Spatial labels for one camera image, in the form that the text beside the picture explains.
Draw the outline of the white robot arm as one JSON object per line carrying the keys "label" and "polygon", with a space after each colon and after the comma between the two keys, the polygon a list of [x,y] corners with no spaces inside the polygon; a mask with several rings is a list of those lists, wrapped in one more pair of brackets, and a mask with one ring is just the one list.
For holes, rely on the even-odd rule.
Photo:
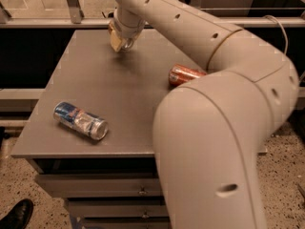
{"label": "white robot arm", "polygon": [[268,229],[259,148],[298,98],[293,62],[254,34],[176,0],[115,0],[112,47],[148,22],[208,75],[158,105],[152,146],[172,229]]}

